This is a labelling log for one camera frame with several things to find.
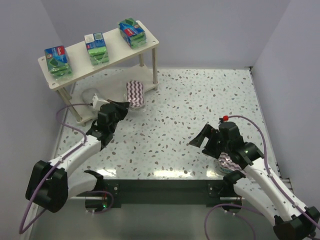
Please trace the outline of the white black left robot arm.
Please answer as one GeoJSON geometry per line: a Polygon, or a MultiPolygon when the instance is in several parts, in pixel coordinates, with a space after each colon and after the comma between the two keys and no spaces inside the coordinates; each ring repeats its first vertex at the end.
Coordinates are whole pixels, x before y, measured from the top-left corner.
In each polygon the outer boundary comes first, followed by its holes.
{"type": "Polygon", "coordinates": [[[125,119],[129,107],[129,102],[109,100],[100,107],[97,119],[79,143],[48,162],[38,161],[32,169],[26,199],[56,213],[72,197],[103,191],[104,177],[95,171],[85,170],[83,181],[73,182],[70,177],[85,161],[111,142],[118,122],[125,119]]]}

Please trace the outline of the Vileda pack with red logo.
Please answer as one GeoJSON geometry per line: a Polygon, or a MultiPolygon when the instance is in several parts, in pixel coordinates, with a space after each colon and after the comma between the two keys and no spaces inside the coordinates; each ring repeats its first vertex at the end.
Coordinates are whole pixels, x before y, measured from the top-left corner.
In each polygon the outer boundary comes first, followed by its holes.
{"type": "Polygon", "coordinates": [[[145,30],[132,17],[120,21],[118,29],[131,49],[139,48],[147,43],[145,30]]]}

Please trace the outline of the Vileda pack with barcode label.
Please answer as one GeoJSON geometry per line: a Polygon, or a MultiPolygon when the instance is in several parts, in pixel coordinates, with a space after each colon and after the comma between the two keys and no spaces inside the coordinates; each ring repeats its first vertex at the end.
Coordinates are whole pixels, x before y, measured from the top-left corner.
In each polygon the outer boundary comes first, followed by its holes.
{"type": "Polygon", "coordinates": [[[85,35],[84,42],[93,66],[109,62],[108,49],[102,32],[85,35]]]}

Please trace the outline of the silver mesh scourer pack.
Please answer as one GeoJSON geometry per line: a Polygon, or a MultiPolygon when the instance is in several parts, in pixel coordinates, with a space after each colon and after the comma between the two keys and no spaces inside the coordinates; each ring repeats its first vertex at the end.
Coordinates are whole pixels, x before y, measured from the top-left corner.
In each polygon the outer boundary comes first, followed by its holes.
{"type": "Polygon", "coordinates": [[[96,88],[85,89],[81,93],[81,100],[83,101],[83,103],[90,105],[90,104],[92,104],[93,98],[95,95],[97,95],[97,96],[100,95],[100,92],[96,88]]]}

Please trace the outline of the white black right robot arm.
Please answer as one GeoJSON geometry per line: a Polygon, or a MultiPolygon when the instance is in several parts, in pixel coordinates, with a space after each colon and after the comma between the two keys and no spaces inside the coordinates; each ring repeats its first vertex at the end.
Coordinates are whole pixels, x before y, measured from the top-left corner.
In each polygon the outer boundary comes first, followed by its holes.
{"type": "Polygon", "coordinates": [[[240,167],[225,175],[224,182],[268,219],[278,239],[303,240],[315,232],[319,210],[308,207],[286,187],[265,163],[260,149],[244,141],[234,122],[221,122],[218,129],[206,124],[189,144],[199,148],[205,138],[208,139],[202,151],[205,155],[217,159],[225,153],[240,167]]]}

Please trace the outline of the pink brown wavy sponge pack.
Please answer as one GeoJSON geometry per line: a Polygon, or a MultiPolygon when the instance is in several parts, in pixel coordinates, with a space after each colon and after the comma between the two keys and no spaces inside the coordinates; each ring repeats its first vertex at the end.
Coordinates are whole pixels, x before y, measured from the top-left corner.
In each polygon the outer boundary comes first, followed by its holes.
{"type": "Polygon", "coordinates": [[[144,84],[137,80],[130,80],[125,85],[125,100],[129,102],[129,110],[135,111],[145,106],[144,84]]]}

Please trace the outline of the large blue Vileda sponge pack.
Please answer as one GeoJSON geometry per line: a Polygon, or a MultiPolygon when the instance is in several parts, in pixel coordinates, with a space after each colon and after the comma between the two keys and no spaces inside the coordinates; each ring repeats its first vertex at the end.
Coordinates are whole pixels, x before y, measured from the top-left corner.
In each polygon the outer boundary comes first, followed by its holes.
{"type": "Polygon", "coordinates": [[[48,72],[54,79],[73,74],[67,51],[63,45],[47,48],[44,54],[48,72]]]}

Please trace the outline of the small pink wavy sponge pack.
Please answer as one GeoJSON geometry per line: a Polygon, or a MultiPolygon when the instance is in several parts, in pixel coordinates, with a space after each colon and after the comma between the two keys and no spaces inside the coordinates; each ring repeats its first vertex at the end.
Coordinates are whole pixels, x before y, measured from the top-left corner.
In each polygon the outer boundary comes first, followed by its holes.
{"type": "Polygon", "coordinates": [[[233,171],[241,171],[242,169],[236,163],[234,163],[230,156],[224,152],[220,154],[216,160],[217,169],[224,174],[229,174],[233,171]]]}

